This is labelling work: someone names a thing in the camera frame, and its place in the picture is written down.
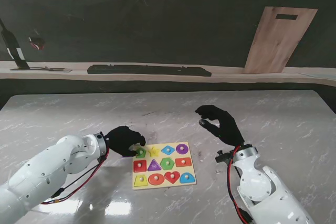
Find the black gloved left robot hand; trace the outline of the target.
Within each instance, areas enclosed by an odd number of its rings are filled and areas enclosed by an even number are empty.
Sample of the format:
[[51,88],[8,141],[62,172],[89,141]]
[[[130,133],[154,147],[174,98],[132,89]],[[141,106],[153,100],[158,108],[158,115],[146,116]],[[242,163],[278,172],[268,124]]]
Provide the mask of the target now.
[[130,149],[132,145],[144,146],[146,144],[145,137],[128,126],[119,126],[111,130],[105,138],[108,140],[109,148],[123,157],[137,155],[136,151]]

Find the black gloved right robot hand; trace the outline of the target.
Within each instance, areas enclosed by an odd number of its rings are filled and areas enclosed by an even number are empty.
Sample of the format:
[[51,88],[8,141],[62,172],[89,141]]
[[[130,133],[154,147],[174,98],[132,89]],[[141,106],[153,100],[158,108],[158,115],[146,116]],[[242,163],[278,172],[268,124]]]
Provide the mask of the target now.
[[214,105],[203,105],[195,110],[201,119],[200,126],[230,146],[243,146],[244,138],[235,119],[227,112]]

